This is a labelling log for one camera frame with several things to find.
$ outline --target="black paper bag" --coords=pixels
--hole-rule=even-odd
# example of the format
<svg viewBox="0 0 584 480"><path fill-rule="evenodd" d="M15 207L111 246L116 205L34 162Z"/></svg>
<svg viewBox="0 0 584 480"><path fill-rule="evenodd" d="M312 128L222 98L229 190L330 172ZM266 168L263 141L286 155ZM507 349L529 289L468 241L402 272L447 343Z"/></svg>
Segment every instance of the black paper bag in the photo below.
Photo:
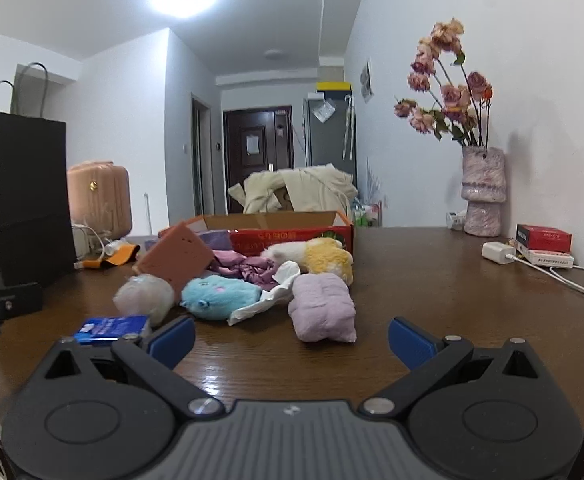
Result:
<svg viewBox="0 0 584 480"><path fill-rule="evenodd" d="M47 286L71 272L76 261L66 124L18 115L24 72L17 78L16 114L0 113L0 288L31 282Z"/></svg>

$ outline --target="door frame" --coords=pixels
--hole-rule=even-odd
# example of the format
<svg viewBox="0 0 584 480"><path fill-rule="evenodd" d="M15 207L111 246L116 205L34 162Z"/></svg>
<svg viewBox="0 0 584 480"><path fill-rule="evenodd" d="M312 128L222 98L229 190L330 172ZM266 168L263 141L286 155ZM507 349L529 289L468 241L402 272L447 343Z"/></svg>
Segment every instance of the door frame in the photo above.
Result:
<svg viewBox="0 0 584 480"><path fill-rule="evenodd" d="M186 140L192 150L192 115L194 108L199 110L199 161L201 164L200 171L203 182L201 183L201 195L203 198L203 214L215 214L214 208L214 164L212 162L212 107L200 99L195 93L190 93L190 138ZM192 163L193 153L190 154L190 163ZM192 174L192 192L194 193L194 172Z"/></svg>
<svg viewBox="0 0 584 480"><path fill-rule="evenodd" d="M223 110L223 160L224 160L224 173L226 176L226 188L227 183L230 182L230 161L227 156L227 118L229 114L235 114L237 112L278 112L284 110L286 113L287 123L288 123L288 166L294 168L294 131L292 130L292 105L282 105L282 106L268 106L268 107L257 107L257 108L238 108L237 110ZM230 200L233 200L227 193L226 189L226 211L230 211Z"/></svg>

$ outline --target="pink suitcase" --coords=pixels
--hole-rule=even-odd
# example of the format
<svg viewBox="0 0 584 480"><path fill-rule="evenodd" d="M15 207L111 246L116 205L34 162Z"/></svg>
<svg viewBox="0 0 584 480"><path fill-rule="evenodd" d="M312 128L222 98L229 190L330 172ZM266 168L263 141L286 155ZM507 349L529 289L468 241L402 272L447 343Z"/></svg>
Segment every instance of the pink suitcase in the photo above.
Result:
<svg viewBox="0 0 584 480"><path fill-rule="evenodd" d="M112 161L83 162L67 172L70 217L118 240L132 230L128 170Z"/></svg>

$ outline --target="vase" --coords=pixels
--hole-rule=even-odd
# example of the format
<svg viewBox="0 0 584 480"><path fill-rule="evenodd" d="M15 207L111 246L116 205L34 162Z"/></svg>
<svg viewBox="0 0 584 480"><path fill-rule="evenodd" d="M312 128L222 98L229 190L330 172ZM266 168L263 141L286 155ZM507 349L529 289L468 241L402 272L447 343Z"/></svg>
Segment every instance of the vase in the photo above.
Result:
<svg viewBox="0 0 584 480"><path fill-rule="evenodd" d="M499 148L463 147L463 188L467 200L465 231L482 237L501 234L501 204L506 199L505 154Z"/></svg>

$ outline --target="dried flower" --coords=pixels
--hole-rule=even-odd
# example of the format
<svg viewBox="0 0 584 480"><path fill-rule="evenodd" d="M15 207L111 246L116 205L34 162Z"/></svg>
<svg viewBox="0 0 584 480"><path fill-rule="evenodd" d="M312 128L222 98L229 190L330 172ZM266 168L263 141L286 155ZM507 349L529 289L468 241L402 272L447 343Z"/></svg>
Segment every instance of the dried flower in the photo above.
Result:
<svg viewBox="0 0 584 480"><path fill-rule="evenodd" d="M394 105L394 114L397 117L406 118L415 108L416 101L413 101L412 99L401 99Z"/></svg>
<svg viewBox="0 0 584 480"><path fill-rule="evenodd" d="M445 116L451 121L456 121L458 123L466 122L466 112L459 107L450 107L443 110Z"/></svg>
<svg viewBox="0 0 584 480"><path fill-rule="evenodd" d="M434 131L434 116L425 113L422 108L416 108L410 119L410 126L422 134Z"/></svg>
<svg viewBox="0 0 584 480"><path fill-rule="evenodd" d="M463 24L454 18L449 23L437 22L432 29L432 42L446 52L461 52L461 40L459 34L463 34Z"/></svg>
<svg viewBox="0 0 584 480"><path fill-rule="evenodd" d="M474 108L468 108L466 112L466 125L472 129L479 124L479 117L476 116Z"/></svg>
<svg viewBox="0 0 584 480"><path fill-rule="evenodd" d="M416 60L412 64L412 70L419 74L434 74L436 69L434 68L434 58L432 56L432 49L427 45L420 44L417 47L418 54Z"/></svg>
<svg viewBox="0 0 584 480"><path fill-rule="evenodd" d="M448 23L448 28L450 29L450 31L454 32L458 36L461 36L466 31L465 27L463 26L463 23L461 23L456 18L452 18L452 20L450 20L450 22Z"/></svg>
<svg viewBox="0 0 584 480"><path fill-rule="evenodd" d="M461 91L454 85L443 85L441 87L441 95L443 95L443 102L446 108L457 107L461 99Z"/></svg>
<svg viewBox="0 0 584 480"><path fill-rule="evenodd" d="M419 40L419 47L418 47L418 51L419 52L426 52L425 50L422 50L427 48L430 50L430 55L434 58L434 59L438 59L438 56L441 55L441 49L434 44L434 42L432 41L431 37L427 37L427 38L421 38Z"/></svg>
<svg viewBox="0 0 584 480"><path fill-rule="evenodd" d="M489 101L492 99L494 92L492 92L492 85L486 86L485 90L483 91L483 99Z"/></svg>
<svg viewBox="0 0 584 480"><path fill-rule="evenodd" d="M408 76L408 85L415 92L427 92L430 89L430 77L427 74L413 72Z"/></svg>
<svg viewBox="0 0 584 480"><path fill-rule="evenodd" d="M458 100L458 105L464 110L466 110L467 107L469 107L470 103L472 103L472 98L470 97L470 90L465 85L459 85L458 88L461 91L461 98Z"/></svg>
<svg viewBox="0 0 584 480"><path fill-rule="evenodd" d="M472 97L476 101L483 99L483 92L485 92L489 86L488 80L478 72L471 72L467 76L467 83L470 87L470 92L472 92Z"/></svg>

